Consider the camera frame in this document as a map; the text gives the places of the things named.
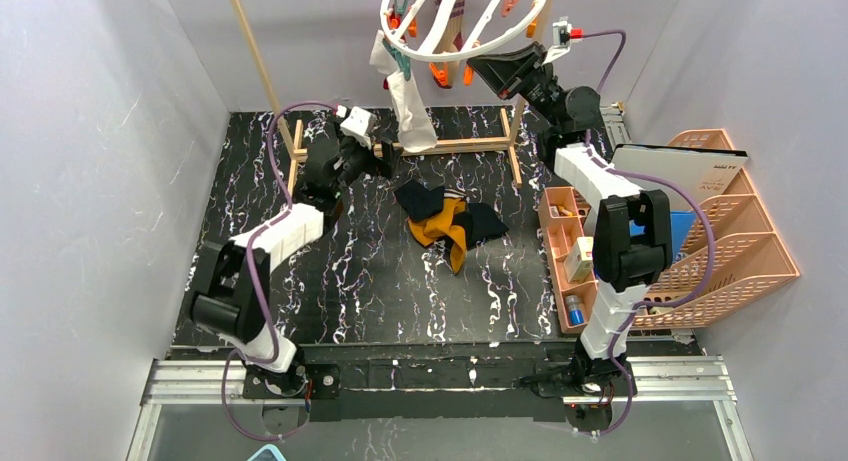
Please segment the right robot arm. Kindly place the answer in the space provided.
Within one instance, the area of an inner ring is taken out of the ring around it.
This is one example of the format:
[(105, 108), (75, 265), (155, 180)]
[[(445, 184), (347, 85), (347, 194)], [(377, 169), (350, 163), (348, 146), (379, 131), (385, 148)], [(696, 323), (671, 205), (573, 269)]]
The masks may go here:
[(605, 125), (592, 87), (563, 88), (538, 42), (505, 54), (468, 59), (468, 66), (501, 99), (521, 96), (549, 126), (538, 136), (538, 158), (590, 206), (597, 296), (569, 365), (524, 378), (562, 379), (603, 387), (627, 372), (626, 336), (651, 284), (670, 267), (668, 196), (645, 190), (605, 165), (591, 144)]

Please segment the black sock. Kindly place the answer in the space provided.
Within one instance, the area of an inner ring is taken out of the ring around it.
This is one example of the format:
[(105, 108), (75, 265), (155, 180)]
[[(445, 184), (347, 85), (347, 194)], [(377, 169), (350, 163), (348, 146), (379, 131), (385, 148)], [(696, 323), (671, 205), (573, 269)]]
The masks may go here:
[(489, 240), (501, 238), (509, 231), (493, 207), (485, 203), (469, 203), (454, 216), (453, 224), (464, 230), (469, 250)]
[(410, 180), (394, 191), (398, 204), (410, 221), (421, 222), (443, 210), (445, 187), (428, 189), (415, 180)]

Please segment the white round clip hanger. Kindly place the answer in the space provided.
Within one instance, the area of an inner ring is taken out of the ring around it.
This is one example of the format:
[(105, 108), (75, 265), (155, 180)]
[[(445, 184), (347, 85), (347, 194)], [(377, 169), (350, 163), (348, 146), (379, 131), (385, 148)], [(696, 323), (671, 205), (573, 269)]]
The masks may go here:
[(411, 60), (440, 63), (465, 61), (501, 48), (525, 35), (543, 18), (552, 0), (466, 0), (463, 46), (457, 52), (435, 53), (454, 0), (381, 0), (379, 31)]

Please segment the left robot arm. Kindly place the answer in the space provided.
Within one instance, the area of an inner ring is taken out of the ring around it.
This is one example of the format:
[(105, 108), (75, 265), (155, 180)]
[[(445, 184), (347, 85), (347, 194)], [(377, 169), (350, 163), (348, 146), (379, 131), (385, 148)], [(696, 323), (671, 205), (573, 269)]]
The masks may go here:
[(276, 216), (225, 243), (202, 245), (184, 298), (185, 315), (199, 329), (231, 343), (246, 362), (271, 373), (289, 371), (298, 347), (272, 320), (273, 272), (337, 223), (342, 194), (361, 175), (391, 178), (399, 154), (387, 139), (365, 147), (343, 129), (315, 143)]

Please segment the mustard yellow striped sock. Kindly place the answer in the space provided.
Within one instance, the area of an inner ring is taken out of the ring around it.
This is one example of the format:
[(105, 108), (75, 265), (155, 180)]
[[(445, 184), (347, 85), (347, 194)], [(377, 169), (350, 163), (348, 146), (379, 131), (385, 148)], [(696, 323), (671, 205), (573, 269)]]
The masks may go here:
[(455, 221), (460, 214), (467, 214), (467, 201), (464, 198), (447, 197), (443, 200), (442, 210), (437, 214), (421, 221), (407, 220), (412, 237), (423, 247), (429, 247), (442, 238), (452, 242), (449, 260), (454, 274), (458, 274), (463, 267), (468, 250), (466, 228)]

